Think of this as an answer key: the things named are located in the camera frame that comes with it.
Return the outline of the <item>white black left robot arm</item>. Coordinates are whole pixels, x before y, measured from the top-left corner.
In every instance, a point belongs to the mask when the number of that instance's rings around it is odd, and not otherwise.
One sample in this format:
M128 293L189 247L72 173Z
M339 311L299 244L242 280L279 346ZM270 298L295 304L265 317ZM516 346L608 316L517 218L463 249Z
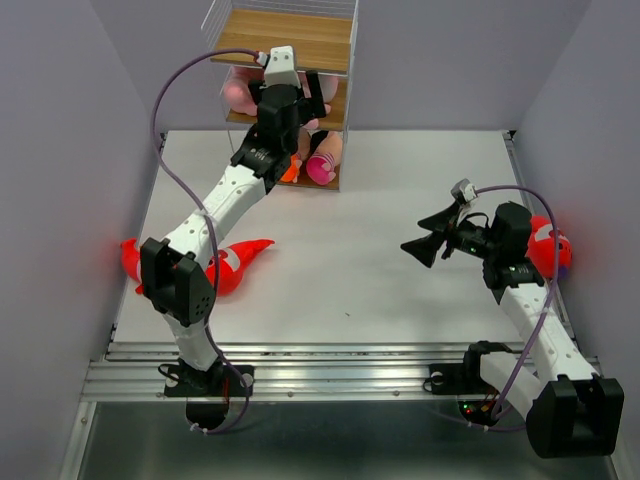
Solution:
M257 121L213 190L197 199L195 211L164 239L148 238L140 247L143 294L168 323L179 357L190 367L188 382L202 394L215 392L223 373L208 327L217 288L205 271L218 263L219 241L289 169L301 127L325 117L319 75L310 70L305 76L306 88L259 87Z

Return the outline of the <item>red fish plush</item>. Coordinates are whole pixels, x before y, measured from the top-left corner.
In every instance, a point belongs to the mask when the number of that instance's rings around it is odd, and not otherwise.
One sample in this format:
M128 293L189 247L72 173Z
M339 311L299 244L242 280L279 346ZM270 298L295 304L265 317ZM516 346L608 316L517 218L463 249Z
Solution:
M220 279L217 295L228 296L233 293L241 281L247 268L263 251L274 245L271 239L256 239L234 243L218 250L218 261L211 257L205 274L212 285L216 282L216 266L219 264Z
M527 244L527 257L540 275L551 280L554 274L555 236L551 221L543 216L533 215L530 219L531 235ZM558 231L558 277L565 276L573 260L572 246L561 230Z

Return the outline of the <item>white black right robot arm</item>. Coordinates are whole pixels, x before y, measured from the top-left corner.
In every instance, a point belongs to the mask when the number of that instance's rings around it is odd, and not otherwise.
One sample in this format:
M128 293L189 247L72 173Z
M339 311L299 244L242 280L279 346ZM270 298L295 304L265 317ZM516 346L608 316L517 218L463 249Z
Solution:
M472 343L461 362L430 365L425 387L435 395L496 391L522 416L530 445L541 458L612 454L623 389L581 355L546 305L550 290L526 256L530 212L502 203L492 222L480 226L463 217L462 210L453 203L420 220L427 236L403 243L402 251L426 267L454 251L481 259L486 287L532 346L517 352L500 342Z

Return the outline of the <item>pink pig plush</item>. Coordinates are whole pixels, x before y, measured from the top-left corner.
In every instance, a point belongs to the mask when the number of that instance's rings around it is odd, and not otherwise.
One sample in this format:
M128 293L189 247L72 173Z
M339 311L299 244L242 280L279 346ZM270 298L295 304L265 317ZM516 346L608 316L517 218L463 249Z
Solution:
M318 129L323 121L325 121L332 112L331 102L334 100L336 94L338 93L340 80L335 75L329 74L321 74L317 75L318 85L322 92L323 105L325 109L326 115L320 119L315 118L310 120L305 128L307 129Z
M230 68L229 76L223 85L223 95L234 112L249 116L257 114L257 105L251 96L249 83L262 79L261 69L241 66Z

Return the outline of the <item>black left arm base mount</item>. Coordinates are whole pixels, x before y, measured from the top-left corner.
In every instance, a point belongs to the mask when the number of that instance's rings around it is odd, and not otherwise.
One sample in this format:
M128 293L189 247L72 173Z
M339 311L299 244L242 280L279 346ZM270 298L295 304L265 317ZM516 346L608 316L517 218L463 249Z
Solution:
M200 371L179 360L161 363L157 371L165 380L163 395L186 401L185 418L191 431L220 435L247 413L253 395L253 365L231 368L216 361L209 370Z

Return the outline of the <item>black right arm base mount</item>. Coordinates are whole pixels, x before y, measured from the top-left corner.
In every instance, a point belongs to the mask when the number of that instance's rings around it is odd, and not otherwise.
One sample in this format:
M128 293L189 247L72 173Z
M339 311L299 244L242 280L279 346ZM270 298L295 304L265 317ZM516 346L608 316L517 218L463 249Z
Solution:
M512 427L497 427L498 420L491 411L498 400L499 391L480 377L481 358L495 352L513 353L507 345L482 340L471 344L458 363L431 363L423 389L433 395L483 395L481 400L459 400L462 419L471 427L487 427L489 431L510 431Z

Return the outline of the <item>boy doll orange shorts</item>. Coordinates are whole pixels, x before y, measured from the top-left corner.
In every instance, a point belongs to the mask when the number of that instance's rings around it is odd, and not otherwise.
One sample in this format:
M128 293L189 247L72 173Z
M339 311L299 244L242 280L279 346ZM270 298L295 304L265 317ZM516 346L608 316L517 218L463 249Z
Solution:
M298 153L292 155L290 160L290 166L285 171L280 181L282 183L297 183L302 164L303 164L303 161L301 159L301 156Z

